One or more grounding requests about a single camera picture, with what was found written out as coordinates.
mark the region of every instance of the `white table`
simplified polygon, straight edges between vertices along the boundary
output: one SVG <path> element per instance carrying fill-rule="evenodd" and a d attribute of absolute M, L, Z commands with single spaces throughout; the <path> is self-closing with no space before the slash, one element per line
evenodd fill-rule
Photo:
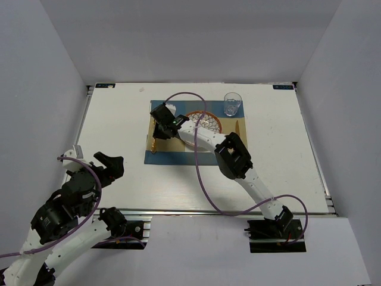
<path fill-rule="evenodd" d="M 223 83 L 117 83 L 115 88 L 95 88 L 85 117 L 79 145 L 85 158 L 102 151 L 124 157 L 124 176 L 107 187 L 101 207 L 139 210 L 213 210 L 204 198 L 194 166 L 144 164 L 150 100 L 164 100 L 180 91 L 191 91 L 206 100 L 223 100 L 228 92 L 242 96 L 248 149 L 254 166 L 274 195 L 301 198 L 310 213 L 327 213 L 324 189 L 293 90 L 272 85 Z M 181 95 L 176 100 L 197 100 Z M 224 210 L 254 205 L 234 181 L 217 166 L 201 166 L 211 198 Z M 282 199 L 302 212 L 296 200 Z"/>

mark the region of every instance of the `placemat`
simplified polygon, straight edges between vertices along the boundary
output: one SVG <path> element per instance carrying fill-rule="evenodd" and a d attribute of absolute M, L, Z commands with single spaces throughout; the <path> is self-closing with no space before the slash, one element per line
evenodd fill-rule
<path fill-rule="evenodd" d="M 151 110 L 158 105 L 162 104 L 164 100 L 151 100 Z M 176 114 L 188 116 L 193 111 L 204 110 L 204 103 L 202 101 L 170 101 L 170 104 L 176 106 Z M 246 124 L 245 115 L 243 112 L 243 102 L 239 107 L 236 115 L 229 117 L 224 113 L 224 101 L 207 101 L 207 112 L 211 113 L 209 116 L 216 116 L 217 119 L 213 120 L 218 122 L 220 131 L 223 134 L 229 134 L 236 132 L 239 134 L 242 142 L 247 147 L 246 137 Z M 154 134 L 154 119 L 151 116 L 149 121 L 146 151 L 145 151 L 145 164 L 153 165 L 194 165 L 194 147 L 185 144 L 183 141 L 172 138 L 168 140 L 156 139 L 152 137 Z M 152 144 L 155 142 L 156 153 L 152 152 Z M 209 153 L 203 148 L 198 149 L 198 159 L 201 166 L 216 166 L 217 160 L 214 154 Z"/>

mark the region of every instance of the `gold knife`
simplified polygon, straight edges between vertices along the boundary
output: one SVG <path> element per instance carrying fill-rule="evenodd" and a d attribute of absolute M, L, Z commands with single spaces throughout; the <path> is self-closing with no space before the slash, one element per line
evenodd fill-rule
<path fill-rule="evenodd" d="M 238 120 L 236 121 L 236 133 L 238 136 L 241 137 L 241 135 L 239 134 L 239 123 L 238 123 Z"/>
<path fill-rule="evenodd" d="M 153 122 L 154 130 L 155 130 L 155 125 L 156 125 L 155 119 L 154 119 L 152 122 Z M 156 147 L 156 138 L 154 138 L 154 139 L 152 140 L 151 153 L 155 154 L 156 151 L 157 151 L 157 147 Z"/>

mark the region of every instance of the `black mounting bracket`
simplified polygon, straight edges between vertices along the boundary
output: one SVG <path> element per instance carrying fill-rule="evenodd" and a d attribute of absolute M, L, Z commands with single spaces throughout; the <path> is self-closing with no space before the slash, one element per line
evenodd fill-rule
<path fill-rule="evenodd" d="M 214 154 L 222 174 L 232 180 L 245 179 L 245 173 L 253 166 L 249 151 L 234 132 L 226 135 L 226 139 L 216 145 Z"/>
<path fill-rule="evenodd" d="M 299 219 L 293 219 L 282 233 L 275 223 L 267 219 L 248 220 L 248 232 L 250 237 L 251 253 L 284 253 L 306 252 L 304 236 L 300 241 L 287 245 L 286 241 L 293 241 L 302 233 L 302 225 Z"/>

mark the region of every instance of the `cable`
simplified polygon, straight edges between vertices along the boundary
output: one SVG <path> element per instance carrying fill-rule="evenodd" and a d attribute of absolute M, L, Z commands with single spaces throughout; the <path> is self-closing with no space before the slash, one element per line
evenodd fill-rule
<path fill-rule="evenodd" d="M 117 237 L 117 238 L 111 238 L 109 240 L 101 241 L 100 243 L 95 244 L 95 246 L 100 246 L 100 245 L 103 245 L 103 244 L 108 244 L 108 243 L 111 243 L 111 242 L 117 241 L 117 240 L 135 240 L 138 243 L 140 243 L 143 248 L 145 248 L 145 244 L 141 240 L 137 239 L 136 237 Z"/>
<path fill-rule="evenodd" d="M 277 197 L 273 197 L 273 198 L 268 198 L 268 199 L 266 199 L 266 200 L 263 200 L 263 201 L 259 202 L 259 203 L 256 204 L 254 207 L 251 207 L 251 208 L 249 208 L 249 209 L 247 209 L 247 210 L 244 210 L 244 211 L 242 211 L 242 212 L 235 213 L 235 214 L 224 212 L 224 211 L 220 210 L 220 209 L 216 206 L 216 204 L 214 204 L 214 202 L 213 202 L 212 199 L 210 198 L 209 194 L 207 193 L 207 191 L 206 191 L 206 189 L 205 189 L 205 187 L 204 187 L 204 184 L 202 183 L 202 178 L 201 178 L 201 174 L 200 174 L 200 170 L 199 170 L 198 156 L 197 156 L 197 129 L 198 129 L 198 127 L 199 127 L 199 123 L 200 123 L 201 119 L 202 119 L 202 118 L 205 116 L 205 114 L 206 114 L 206 111 L 207 111 L 207 102 L 203 99 L 202 96 L 200 96 L 200 95 L 198 95 L 198 94 L 196 94 L 196 93 L 194 93 L 194 92 L 187 92 L 187 91 L 184 91 L 184 92 L 178 92 L 178 93 L 176 93 L 176 94 L 171 95 L 170 97 L 168 97 L 168 98 L 164 101 L 164 103 L 167 103 L 168 100 L 170 100 L 170 99 L 172 99 L 173 97 L 175 97 L 176 95 L 180 95 L 180 94 L 191 94 L 191 95 L 194 95 L 194 96 L 200 98 L 200 99 L 202 100 L 202 102 L 204 103 L 204 110 L 203 110 L 201 116 L 198 118 L 198 120 L 197 120 L 197 122 L 196 122 L 196 127 L 195 127 L 195 166 L 196 166 L 196 173 L 197 173 L 198 182 L 199 182 L 199 184 L 200 184 L 200 187 L 201 187 L 201 189 L 202 189 L 202 192 L 203 192 L 204 195 L 205 195 L 205 198 L 208 200 L 208 202 L 211 204 L 211 206 L 212 206 L 216 211 L 218 211 L 221 215 L 223 215 L 223 216 L 239 216 L 239 215 L 245 215 L 245 214 L 251 212 L 253 209 L 256 209 L 257 207 L 262 206 L 263 204 L 268 203 L 268 202 L 271 201 L 271 200 L 277 200 L 278 198 L 283 198 L 283 197 L 294 198 L 294 199 L 298 200 L 298 201 L 302 204 L 302 206 L 303 206 L 304 213 L 305 213 L 305 223 L 304 223 L 303 231 L 301 232 L 300 236 L 299 236 L 298 238 L 296 238 L 295 240 L 293 240 L 293 241 L 287 243 L 287 245 L 294 244 L 294 243 L 296 243 L 298 240 L 300 240 L 300 239 L 303 237 L 305 230 L 307 229 L 307 225 L 308 225 L 308 212 L 307 212 L 307 208 L 306 208 L 305 204 L 303 203 L 303 201 L 302 201 L 300 198 L 298 198 L 298 197 L 296 197 L 296 196 L 294 196 L 294 195 L 285 194 L 285 195 L 278 195 Z"/>
<path fill-rule="evenodd" d="M 97 199 L 97 201 L 96 201 L 92 211 L 85 217 L 85 219 L 80 224 L 78 224 L 75 228 L 73 228 L 71 230 L 71 232 L 67 233 L 66 235 L 64 235 L 60 239 L 58 239 L 58 240 L 56 240 L 56 241 L 54 241 L 54 242 L 52 242 L 52 243 L 50 243 L 50 244 L 48 244 L 46 246 L 43 246 L 41 248 L 36 248 L 36 249 L 31 249 L 31 250 L 25 251 L 23 254 L 34 254 L 34 253 L 38 253 L 38 252 L 47 250 L 47 249 L 57 245 L 58 243 L 60 243 L 62 240 L 68 238 L 71 234 L 75 233 L 81 226 L 83 226 L 92 217 L 92 215 L 95 213 L 95 210 L 98 208 L 99 203 L 101 201 L 101 195 L 102 195 L 102 184 L 101 184 L 101 181 L 99 180 L 99 178 L 96 175 L 96 173 L 87 164 L 85 164 L 84 162 L 82 162 L 82 161 L 80 161 L 78 159 L 69 158 L 69 157 L 57 157 L 57 160 L 74 161 L 74 162 L 82 165 L 82 167 L 84 167 L 87 171 L 89 171 L 89 173 L 95 179 L 95 182 L 96 182 L 96 185 L 97 185 L 97 189 L 99 191 L 99 197 L 98 197 L 98 199 Z M 0 255 L 0 258 L 11 257 L 11 256 L 19 256 L 19 255 L 21 255 L 21 253 L 13 252 L 13 253 L 2 254 L 2 255 Z"/>
<path fill-rule="evenodd" d="M 19 253 L 19 252 L 12 252 L 12 253 L 7 253 L 7 254 L 2 254 L 2 255 L 0 255 L 0 258 L 19 256 L 19 255 L 21 255 L 21 253 Z"/>

